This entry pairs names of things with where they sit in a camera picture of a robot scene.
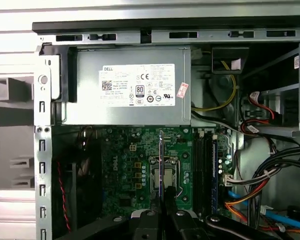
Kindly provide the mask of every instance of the sticker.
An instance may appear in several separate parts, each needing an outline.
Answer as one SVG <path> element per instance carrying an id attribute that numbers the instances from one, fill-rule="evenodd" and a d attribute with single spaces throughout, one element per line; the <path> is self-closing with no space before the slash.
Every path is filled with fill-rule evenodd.
<path id="1" fill-rule="evenodd" d="M 299 56 L 295 56 L 294 57 L 293 64 L 294 64 L 294 69 L 298 69 L 299 68 Z"/>
<path id="2" fill-rule="evenodd" d="M 252 101 L 254 101 L 255 103 L 259 103 L 258 102 L 258 98 L 259 98 L 260 92 L 259 91 L 254 91 L 250 94 L 250 98 Z"/>
<path id="3" fill-rule="evenodd" d="M 175 81 L 174 64 L 105 65 L 99 96 L 106 107 L 175 106 Z"/>
<path id="4" fill-rule="evenodd" d="M 191 48 L 191 60 L 198 60 L 203 57 L 201 48 Z"/>
<path id="5" fill-rule="evenodd" d="M 241 58 L 231 61 L 231 70 L 241 70 Z"/>
<path id="6" fill-rule="evenodd" d="M 186 94 L 186 91 L 187 91 L 188 87 L 189 87 L 189 84 L 186 84 L 184 82 L 181 83 L 180 88 L 179 88 L 178 93 L 176 94 L 176 96 L 178 98 L 183 99 L 185 97 L 185 94 Z"/>
<path id="7" fill-rule="evenodd" d="M 252 125 L 248 125 L 246 128 L 249 129 L 250 132 L 252 132 L 252 133 L 254 133 L 254 134 L 257 134 L 257 133 L 260 132 L 258 129 L 256 129 L 256 128 L 255 128 L 254 126 L 252 126 Z"/>

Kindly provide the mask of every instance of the rectangular slot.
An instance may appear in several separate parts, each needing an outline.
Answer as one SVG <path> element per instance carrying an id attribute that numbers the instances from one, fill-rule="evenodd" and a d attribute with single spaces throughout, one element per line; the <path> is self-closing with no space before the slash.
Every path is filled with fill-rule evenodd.
<path id="1" fill-rule="evenodd" d="M 39 113 L 44 113 L 46 111 L 46 105 L 44 101 L 39 102 Z"/>
<path id="2" fill-rule="evenodd" d="M 55 36 L 55 40 L 57 42 L 76 42 L 82 41 L 82 35 L 57 35 Z"/>
<path id="3" fill-rule="evenodd" d="M 179 32 L 169 32 L 170 39 L 197 39 L 197 31 L 179 31 Z"/>
<path id="4" fill-rule="evenodd" d="M 40 240 L 47 240 L 47 230 L 40 229 Z"/>
<path id="5" fill-rule="evenodd" d="M 107 34 L 102 34 L 102 35 L 98 35 L 98 34 L 90 34 L 90 36 L 88 37 L 88 39 L 90 40 L 102 40 L 102 41 L 116 41 L 117 40 L 117 34 L 115 33 L 107 33 Z"/>
<path id="6" fill-rule="evenodd" d="M 283 31 L 266 31 L 266 36 L 270 38 L 282 38 L 282 37 L 295 37 L 295 30 L 283 30 Z"/>
<path id="7" fill-rule="evenodd" d="M 39 185 L 39 195 L 40 195 L 40 197 L 46 196 L 46 185 L 45 184 Z"/>
<path id="8" fill-rule="evenodd" d="M 45 162 L 40 162 L 39 163 L 39 173 L 40 174 L 45 174 L 46 173 L 46 163 Z"/>
<path id="9" fill-rule="evenodd" d="M 39 151 L 45 151 L 46 150 L 46 140 L 41 139 L 39 140 Z"/>
<path id="10" fill-rule="evenodd" d="M 47 217 L 47 209 L 45 206 L 40 207 L 40 218 L 45 219 Z"/>
<path id="11" fill-rule="evenodd" d="M 228 33 L 228 36 L 230 38 L 243 37 L 244 39 L 253 39 L 255 37 L 255 32 L 254 31 L 243 31 L 243 33 L 240 33 L 239 31 L 230 31 Z"/>

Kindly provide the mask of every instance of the barcode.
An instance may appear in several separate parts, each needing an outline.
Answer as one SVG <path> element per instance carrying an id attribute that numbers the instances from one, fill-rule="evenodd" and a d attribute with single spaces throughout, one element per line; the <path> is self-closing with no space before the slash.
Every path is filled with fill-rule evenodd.
<path id="1" fill-rule="evenodd" d="M 112 81 L 102 81 L 102 91 L 111 91 Z"/>

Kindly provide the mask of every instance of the white connector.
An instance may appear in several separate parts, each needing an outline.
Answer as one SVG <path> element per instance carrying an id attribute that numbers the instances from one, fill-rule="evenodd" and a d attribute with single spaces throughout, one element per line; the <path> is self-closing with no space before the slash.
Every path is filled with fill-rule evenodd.
<path id="1" fill-rule="evenodd" d="M 225 187 L 232 187 L 233 186 L 233 184 L 231 182 L 228 182 L 229 178 L 233 179 L 234 176 L 231 175 L 231 174 L 224 174 L 222 176 L 222 182 L 223 182 L 223 184 L 224 184 Z"/>

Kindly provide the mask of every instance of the ventilation slot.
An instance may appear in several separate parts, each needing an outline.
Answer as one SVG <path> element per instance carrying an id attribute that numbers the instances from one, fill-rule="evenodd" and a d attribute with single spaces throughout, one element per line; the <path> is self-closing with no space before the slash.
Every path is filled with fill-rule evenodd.
<path id="1" fill-rule="evenodd" d="M 82 35 L 58 35 L 55 36 L 57 42 L 76 42 L 82 41 Z"/>
<path id="2" fill-rule="evenodd" d="M 255 32 L 254 31 L 243 31 L 242 33 L 240 33 L 239 31 L 230 31 L 228 33 L 228 36 L 230 38 L 243 37 L 244 39 L 253 39 L 255 37 Z"/>
<path id="3" fill-rule="evenodd" d="M 102 41 L 116 41 L 117 40 L 117 35 L 114 33 L 108 33 L 108 34 L 90 34 L 88 37 L 90 40 L 102 40 Z"/>
<path id="4" fill-rule="evenodd" d="M 197 39 L 197 31 L 180 31 L 180 32 L 169 32 L 170 39 Z"/>
<path id="5" fill-rule="evenodd" d="M 294 30 L 266 31 L 266 36 L 270 37 L 270 38 L 295 37 L 296 31 L 294 31 Z"/>

